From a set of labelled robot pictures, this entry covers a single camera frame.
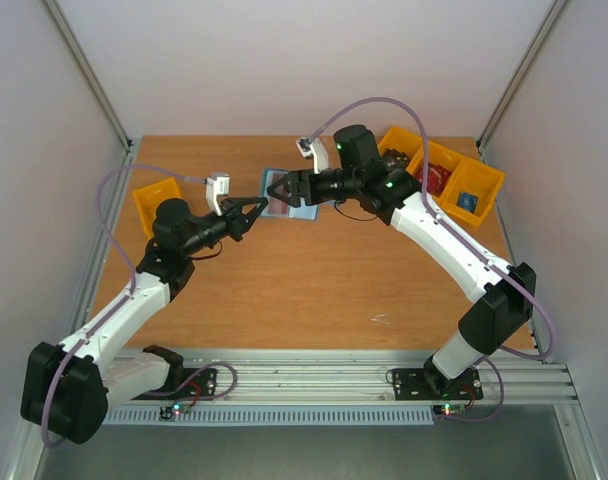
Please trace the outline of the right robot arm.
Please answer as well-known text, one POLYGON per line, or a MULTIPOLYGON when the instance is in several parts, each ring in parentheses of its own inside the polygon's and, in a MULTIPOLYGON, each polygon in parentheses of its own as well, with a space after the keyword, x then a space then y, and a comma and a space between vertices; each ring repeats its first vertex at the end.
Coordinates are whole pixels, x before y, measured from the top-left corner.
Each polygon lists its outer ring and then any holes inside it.
POLYGON ((536 274, 512 266, 485 250, 422 192, 418 179, 383 157, 373 133, 351 125, 333 136, 340 165, 331 168, 319 140, 302 137, 297 146, 313 161, 268 185, 270 197, 290 207, 356 200, 419 245, 457 283, 471 303, 456 333, 423 366, 423 383, 435 397, 457 389, 462 374, 490 356, 531 317, 536 274))

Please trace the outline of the red card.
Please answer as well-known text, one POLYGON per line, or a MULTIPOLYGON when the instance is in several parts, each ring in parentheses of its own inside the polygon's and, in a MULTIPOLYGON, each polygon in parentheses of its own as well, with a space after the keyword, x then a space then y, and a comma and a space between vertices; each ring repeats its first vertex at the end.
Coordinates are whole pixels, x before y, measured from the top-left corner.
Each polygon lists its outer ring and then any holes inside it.
POLYGON ((266 214, 269 217, 285 217, 292 218, 294 209, 291 206, 285 205, 282 202, 269 198, 266 214))

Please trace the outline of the teal leather card holder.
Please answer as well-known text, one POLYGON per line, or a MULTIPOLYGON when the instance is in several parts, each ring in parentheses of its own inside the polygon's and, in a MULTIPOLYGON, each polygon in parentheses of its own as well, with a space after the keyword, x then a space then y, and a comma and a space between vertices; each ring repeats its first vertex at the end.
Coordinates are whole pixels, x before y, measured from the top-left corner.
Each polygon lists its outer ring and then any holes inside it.
POLYGON ((260 194, 268 199, 268 205, 261 213, 261 217, 302 221, 317 220, 319 216, 318 206, 306 206, 303 201, 300 201, 300 206, 295 208, 268 195, 268 187, 281 179, 286 173, 286 170, 270 168, 263 171, 260 194))

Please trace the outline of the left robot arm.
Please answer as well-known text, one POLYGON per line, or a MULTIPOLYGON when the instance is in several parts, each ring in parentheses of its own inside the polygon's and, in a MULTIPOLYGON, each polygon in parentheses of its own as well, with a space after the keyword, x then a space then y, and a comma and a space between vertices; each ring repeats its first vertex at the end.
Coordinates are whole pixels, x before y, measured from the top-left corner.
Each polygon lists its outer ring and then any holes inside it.
POLYGON ((76 332, 29 354, 20 414, 39 426, 46 447, 88 441, 110 410, 132 399, 183 391, 190 378, 180 354, 151 345, 129 361, 116 356, 185 288, 198 252, 225 238, 241 241, 267 205, 265 197, 233 197, 197 216, 180 198, 159 204, 153 236, 121 294, 76 332))

